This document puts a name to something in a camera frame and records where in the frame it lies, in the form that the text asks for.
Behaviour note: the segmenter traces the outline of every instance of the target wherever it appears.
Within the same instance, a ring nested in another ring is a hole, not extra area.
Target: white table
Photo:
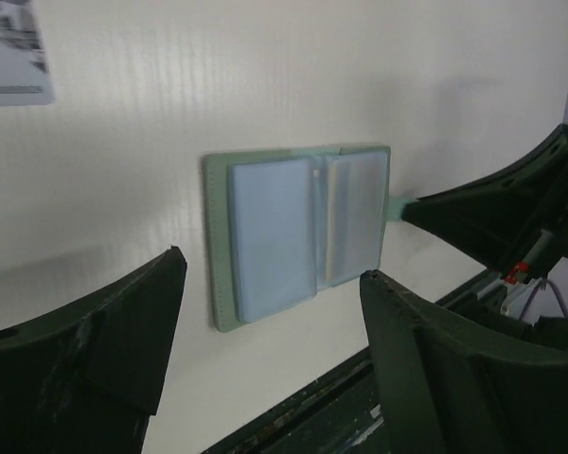
[[[189,262],[144,452],[218,442],[366,346],[357,283],[220,334],[200,158],[384,142],[392,193],[473,180],[562,119],[568,1],[36,1],[57,103],[0,109],[0,328],[179,245]],[[383,270],[435,299],[481,267],[407,225]]]

